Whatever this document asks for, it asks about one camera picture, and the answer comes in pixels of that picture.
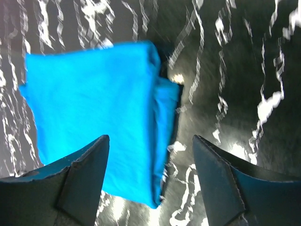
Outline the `blue t-shirt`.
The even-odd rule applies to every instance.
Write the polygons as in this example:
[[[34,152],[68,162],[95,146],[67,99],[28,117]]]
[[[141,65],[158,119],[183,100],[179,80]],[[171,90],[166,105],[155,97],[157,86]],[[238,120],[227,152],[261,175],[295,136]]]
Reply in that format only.
[[[160,76],[152,42],[25,56],[19,86],[48,165],[101,135],[110,138],[103,190],[157,208],[180,87]]]

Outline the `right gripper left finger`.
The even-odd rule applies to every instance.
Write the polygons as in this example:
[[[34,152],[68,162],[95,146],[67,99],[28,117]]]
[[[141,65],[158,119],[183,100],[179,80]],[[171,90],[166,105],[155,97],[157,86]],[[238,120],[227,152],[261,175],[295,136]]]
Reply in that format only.
[[[109,136],[19,177],[0,180],[2,226],[93,226],[109,155]]]

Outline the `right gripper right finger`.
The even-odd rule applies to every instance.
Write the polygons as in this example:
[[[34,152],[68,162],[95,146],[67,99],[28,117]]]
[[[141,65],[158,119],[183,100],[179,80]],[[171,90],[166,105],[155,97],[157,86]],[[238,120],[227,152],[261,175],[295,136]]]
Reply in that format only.
[[[253,165],[201,136],[192,141],[211,226],[299,226],[301,179]]]

